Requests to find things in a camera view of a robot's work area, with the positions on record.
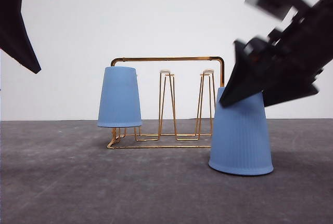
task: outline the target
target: white backdrop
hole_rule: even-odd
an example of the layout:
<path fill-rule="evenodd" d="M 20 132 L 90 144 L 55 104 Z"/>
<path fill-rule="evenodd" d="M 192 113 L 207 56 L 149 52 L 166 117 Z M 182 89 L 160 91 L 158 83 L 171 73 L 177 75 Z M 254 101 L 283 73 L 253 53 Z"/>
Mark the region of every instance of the white backdrop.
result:
<path fill-rule="evenodd" d="M 244 0 L 23 0 L 22 14 L 42 70 L 35 75 L 2 52 L 2 120 L 97 119 L 104 68 L 116 57 L 221 56 L 227 82 L 233 41 L 283 29 L 293 12 L 281 23 Z M 190 118 L 198 74 L 218 68 L 213 62 L 123 65 L 137 68 L 143 119 L 157 117 L 159 69 L 176 74 L 177 117 Z M 267 117 L 332 118 L 332 80 L 329 64 L 316 82 L 318 95 L 268 107 Z M 171 116 L 170 107 L 166 113 Z"/>

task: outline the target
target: blue cup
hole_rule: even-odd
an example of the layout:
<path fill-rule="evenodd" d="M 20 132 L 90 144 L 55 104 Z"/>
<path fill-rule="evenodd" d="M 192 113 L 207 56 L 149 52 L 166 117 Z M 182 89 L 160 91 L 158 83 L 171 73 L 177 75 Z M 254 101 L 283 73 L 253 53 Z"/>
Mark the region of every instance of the blue cup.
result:
<path fill-rule="evenodd" d="M 97 125 L 112 128 L 142 125 L 134 68 L 105 68 Z"/>
<path fill-rule="evenodd" d="M 236 175 L 264 175 L 273 171 L 270 140 L 262 93 L 229 107 L 219 100 L 215 109 L 209 166 Z"/>

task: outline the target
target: ribbed cup texture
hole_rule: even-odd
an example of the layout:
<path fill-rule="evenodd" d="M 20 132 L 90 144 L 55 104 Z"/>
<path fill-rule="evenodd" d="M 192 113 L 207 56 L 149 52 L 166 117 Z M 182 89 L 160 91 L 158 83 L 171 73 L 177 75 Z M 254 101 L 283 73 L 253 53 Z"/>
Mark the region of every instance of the ribbed cup texture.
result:
<path fill-rule="evenodd" d="M 219 88 L 209 165 L 237 175 L 263 175 L 273 171 L 270 140 L 262 93 L 229 107 L 219 103 Z"/>
<path fill-rule="evenodd" d="M 97 125 L 114 128 L 142 125 L 134 68 L 105 68 Z"/>

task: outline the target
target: gray floor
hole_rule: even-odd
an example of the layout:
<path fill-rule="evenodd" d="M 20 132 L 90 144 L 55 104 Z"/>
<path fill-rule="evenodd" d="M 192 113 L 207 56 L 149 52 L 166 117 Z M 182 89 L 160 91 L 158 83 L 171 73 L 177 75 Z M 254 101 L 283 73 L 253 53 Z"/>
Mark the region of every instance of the gray floor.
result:
<path fill-rule="evenodd" d="M 333 120 L 268 123 L 274 172 L 240 177 L 209 149 L 108 150 L 95 121 L 2 122 L 2 223 L 333 223 Z"/>

